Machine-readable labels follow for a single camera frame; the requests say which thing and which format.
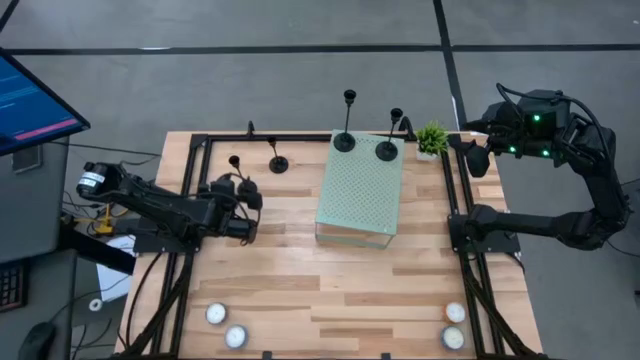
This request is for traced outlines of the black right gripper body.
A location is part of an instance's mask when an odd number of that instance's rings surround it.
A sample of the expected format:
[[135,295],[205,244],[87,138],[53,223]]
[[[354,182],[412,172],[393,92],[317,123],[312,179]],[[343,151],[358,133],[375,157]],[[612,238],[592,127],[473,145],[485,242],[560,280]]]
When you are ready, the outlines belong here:
[[489,147],[496,155],[522,155],[523,120],[515,105],[508,102],[494,103],[487,108],[482,119],[487,121]]

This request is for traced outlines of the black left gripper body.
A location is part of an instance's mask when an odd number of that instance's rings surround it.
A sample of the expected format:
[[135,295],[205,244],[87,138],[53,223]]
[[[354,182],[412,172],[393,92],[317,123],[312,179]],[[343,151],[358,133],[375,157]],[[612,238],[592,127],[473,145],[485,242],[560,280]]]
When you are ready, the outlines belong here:
[[256,237],[256,221],[248,216],[244,207],[237,201],[229,207],[219,225],[223,236],[239,239],[240,241],[254,241]]

